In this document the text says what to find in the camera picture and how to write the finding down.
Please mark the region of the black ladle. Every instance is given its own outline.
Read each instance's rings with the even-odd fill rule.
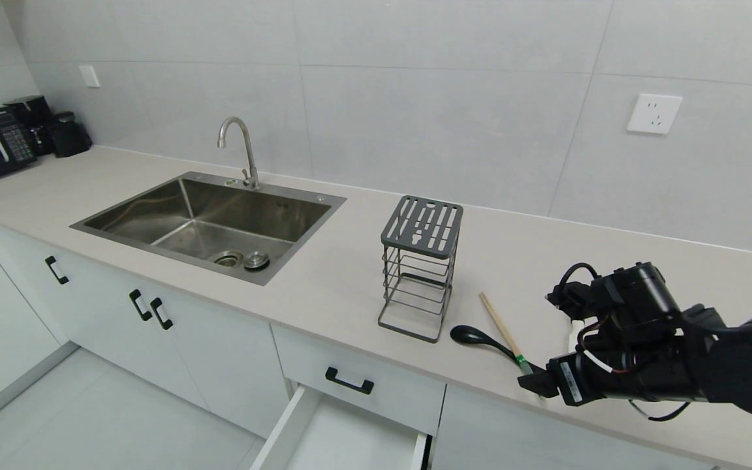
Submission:
[[[492,337],[489,336],[489,334],[478,330],[478,328],[475,328],[474,326],[469,326],[468,324],[458,324],[456,327],[451,328],[451,333],[448,333],[448,335],[451,336],[451,339],[453,339],[454,342],[460,343],[462,345],[487,345],[492,346],[493,348],[498,348],[498,351],[501,351],[506,357],[510,358],[512,362],[518,364],[516,355],[512,353],[512,350],[510,350],[510,348],[507,348],[507,346],[504,346],[501,343],[495,341],[494,339],[492,339]],[[528,364],[533,369],[533,371],[541,370],[541,367],[535,366],[534,363],[528,362]]]

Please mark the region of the drawer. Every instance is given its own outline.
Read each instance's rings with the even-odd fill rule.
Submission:
[[[420,470],[426,437],[299,386],[251,470]]]
[[[286,328],[272,331],[286,378],[437,435],[445,383]]]

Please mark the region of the label sticker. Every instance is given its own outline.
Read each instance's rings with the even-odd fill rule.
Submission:
[[[582,393],[579,393],[579,386],[576,385],[576,381],[573,380],[573,372],[571,371],[571,367],[567,365],[566,362],[561,363],[561,372],[565,376],[565,381],[567,381],[567,387],[571,390],[571,396],[573,396],[573,401],[579,402],[582,401]]]

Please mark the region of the wall socket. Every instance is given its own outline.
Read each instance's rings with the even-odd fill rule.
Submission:
[[[646,95],[638,96],[628,131],[647,134],[668,134],[678,115],[683,98],[680,96]]]
[[[80,65],[80,74],[83,75],[83,81],[89,88],[101,88],[101,81],[98,80],[98,74],[95,67],[91,65]]]

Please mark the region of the sink drain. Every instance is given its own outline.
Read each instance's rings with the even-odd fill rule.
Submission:
[[[242,264],[242,259],[242,253],[235,250],[224,251],[208,258],[209,261],[220,266],[225,266],[226,268],[238,267]]]
[[[264,252],[248,253],[245,257],[245,264],[243,268],[247,271],[260,271],[265,270],[269,265],[269,254]]]

